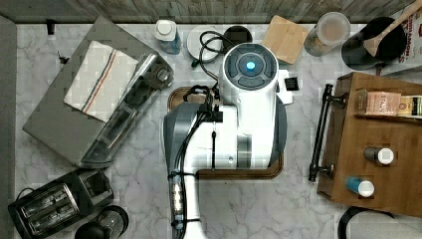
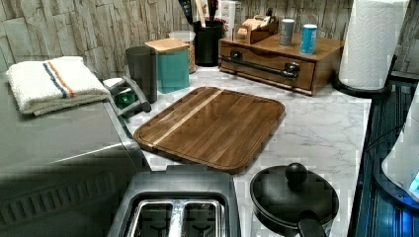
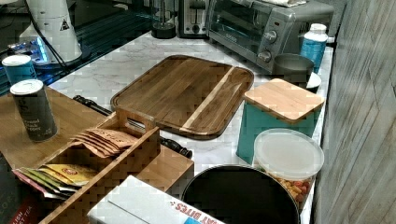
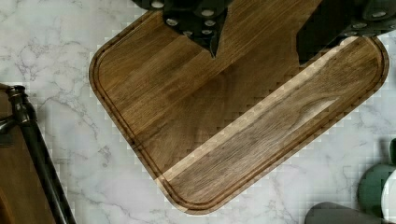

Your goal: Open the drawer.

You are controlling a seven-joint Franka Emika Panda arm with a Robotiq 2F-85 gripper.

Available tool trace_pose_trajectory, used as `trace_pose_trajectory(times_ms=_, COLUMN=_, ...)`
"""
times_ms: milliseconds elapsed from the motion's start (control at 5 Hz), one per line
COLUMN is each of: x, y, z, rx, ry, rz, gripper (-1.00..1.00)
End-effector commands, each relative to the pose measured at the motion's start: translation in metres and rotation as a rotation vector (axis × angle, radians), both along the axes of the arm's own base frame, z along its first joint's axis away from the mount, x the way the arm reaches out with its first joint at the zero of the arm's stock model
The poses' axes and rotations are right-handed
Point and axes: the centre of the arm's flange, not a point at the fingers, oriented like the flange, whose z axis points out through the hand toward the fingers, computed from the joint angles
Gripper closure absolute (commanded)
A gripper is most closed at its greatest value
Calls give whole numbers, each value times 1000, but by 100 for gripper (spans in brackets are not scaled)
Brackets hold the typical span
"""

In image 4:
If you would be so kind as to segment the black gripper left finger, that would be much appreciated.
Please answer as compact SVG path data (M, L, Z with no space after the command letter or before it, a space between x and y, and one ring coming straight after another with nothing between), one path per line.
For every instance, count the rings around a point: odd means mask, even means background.
M163 13L163 22L217 56L219 39L233 0L132 0L145 10Z

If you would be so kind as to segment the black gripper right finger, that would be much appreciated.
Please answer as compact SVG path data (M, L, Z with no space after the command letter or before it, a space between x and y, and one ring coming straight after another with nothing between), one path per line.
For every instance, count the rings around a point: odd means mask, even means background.
M396 0L322 0L296 36L299 64L351 36L395 30Z

